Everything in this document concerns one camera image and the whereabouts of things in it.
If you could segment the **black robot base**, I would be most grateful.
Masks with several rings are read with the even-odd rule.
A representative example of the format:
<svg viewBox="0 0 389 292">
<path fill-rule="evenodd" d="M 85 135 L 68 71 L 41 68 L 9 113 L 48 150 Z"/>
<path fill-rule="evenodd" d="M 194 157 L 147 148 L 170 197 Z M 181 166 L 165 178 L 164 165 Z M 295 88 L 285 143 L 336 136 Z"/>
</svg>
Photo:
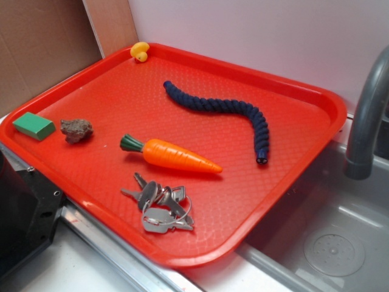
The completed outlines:
<svg viewBox="0 0 389 292">
<path fill-rule="evenodd" d="M 15 170 L 1 153 L 1 280 L 53 242 L 65 196 L 38 170 Z"/>
</svg>

